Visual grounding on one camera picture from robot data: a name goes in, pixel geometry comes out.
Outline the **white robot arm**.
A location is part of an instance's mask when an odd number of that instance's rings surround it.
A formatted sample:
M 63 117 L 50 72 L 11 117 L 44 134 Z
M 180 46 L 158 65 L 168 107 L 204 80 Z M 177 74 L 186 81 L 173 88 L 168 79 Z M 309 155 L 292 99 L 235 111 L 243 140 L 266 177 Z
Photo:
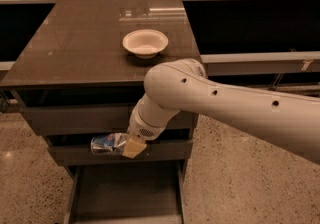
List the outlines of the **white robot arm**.
M 320 99 L 210 81 L 193 59 L 161 63 L 144 78 L 128 132 L 154 140 L 179 112 L 211 117 L 312 162 L 320 161 Z

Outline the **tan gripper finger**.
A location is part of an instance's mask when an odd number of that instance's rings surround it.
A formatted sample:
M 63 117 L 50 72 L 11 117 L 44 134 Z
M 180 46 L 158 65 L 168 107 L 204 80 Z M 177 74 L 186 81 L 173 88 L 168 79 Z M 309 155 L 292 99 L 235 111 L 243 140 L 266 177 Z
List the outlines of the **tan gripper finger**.
M 134 159 L 147 147 L 146 141 L 138 136 L 130 135 L 127 139 L 122 155 Z

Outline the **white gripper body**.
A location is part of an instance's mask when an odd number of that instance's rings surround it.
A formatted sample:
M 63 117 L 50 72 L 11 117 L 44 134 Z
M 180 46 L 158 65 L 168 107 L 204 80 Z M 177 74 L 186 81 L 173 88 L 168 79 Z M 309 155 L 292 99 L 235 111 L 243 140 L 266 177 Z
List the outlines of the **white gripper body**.
M 179 110 L 159 106 L 144 94 L 132 110 L 127 132 L 147 141 L 155 140 L 178 113 Z

